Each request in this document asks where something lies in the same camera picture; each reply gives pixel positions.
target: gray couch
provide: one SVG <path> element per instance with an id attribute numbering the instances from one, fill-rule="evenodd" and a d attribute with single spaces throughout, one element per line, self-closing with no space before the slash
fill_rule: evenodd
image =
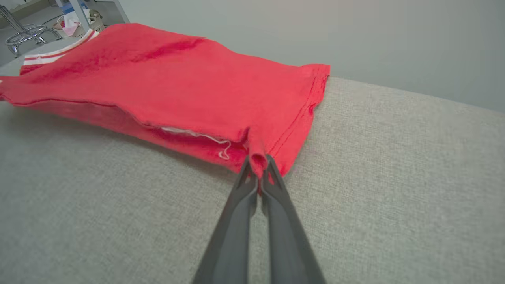
<path id="1" fill-rule="evenodd" d="M 328 283 L 504 283 L 504 114 L 331 77 L 315 115 L 285 182 Z M 235 176 L 1 102 L 0 283 L 188 283 Z"/>

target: t-shirt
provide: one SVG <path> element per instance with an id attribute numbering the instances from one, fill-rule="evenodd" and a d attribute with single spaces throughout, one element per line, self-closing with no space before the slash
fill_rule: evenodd
<path id="1" fill-rule="evenodd" d="M 330 67 L 288 66 L 199 36 L 120 24 L 0 76 L 0 100 L 125 133 L 238 172 L 286 174 Z"/>

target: loose thread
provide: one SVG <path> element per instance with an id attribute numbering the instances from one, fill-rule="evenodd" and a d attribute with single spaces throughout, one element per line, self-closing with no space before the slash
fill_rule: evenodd
<path id="1" fill-rule="evenodd" d="M 186 133 L 186 134 L 189 134 L 193 137 L 206 137 L 216 143 L 219 143 L 219 144 L 225 144 L 225 143 L 228 143 L 228 146 L 220 151 L 218 153 L 218 156 L 219 158 L 223 159 L 223 160 L 229 160 L 230 159 L 230 156 L 228 156 L 228 153 L 226 153 L 226 151 L 228 151 L 228 149 L 231 147 L 231 141 L 230 140 L 217 140 L 211 136 L 208 136 L 208 135 L 205 135 L 205 134 L 200 134 L 200 133 L 196 133 L 192 130 L 187 130 L 187 129 L 179 129 L 179 128 L 174 128 L 174 127 L 162 127 L 161 128 L 162 130 L 164 131 L 168 131 L 168 132 L 171 132 L 171 133 L 175 133 L 175 134 L 181 134 L 181 133 Z"/>

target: gray wall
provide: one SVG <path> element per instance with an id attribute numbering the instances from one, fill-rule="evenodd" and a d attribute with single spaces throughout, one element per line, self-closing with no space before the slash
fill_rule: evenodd
<path id="1" fill-rule="evenodd" d="M 505 112 L 504 0 L 120 0 L 131 22 Z"/>

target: basket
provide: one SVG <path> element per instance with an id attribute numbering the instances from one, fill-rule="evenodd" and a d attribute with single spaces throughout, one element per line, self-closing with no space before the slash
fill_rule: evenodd
<path id="1" fill-rule="evenodd" d="M 102 22 L 102 16 L 97 10 L 89 10 L 90 16 L 87 16 L 89 19 L 89 28 L 95 30 L 97 32 L 101 32 L 105 29 L 104 23 Z M 56 23 L 53 25 L 53 28 L 57 30 L 63 37 L 68 37 L 68 35 L 63 31 L 61 22 L 65 19 L 63 16 L 59 17 Z M 79 25 L 77 29 L 75 29 L 74 33 L 70 37 L 83 37 L 88 31 L 85 31 L 84 28 Z"/>

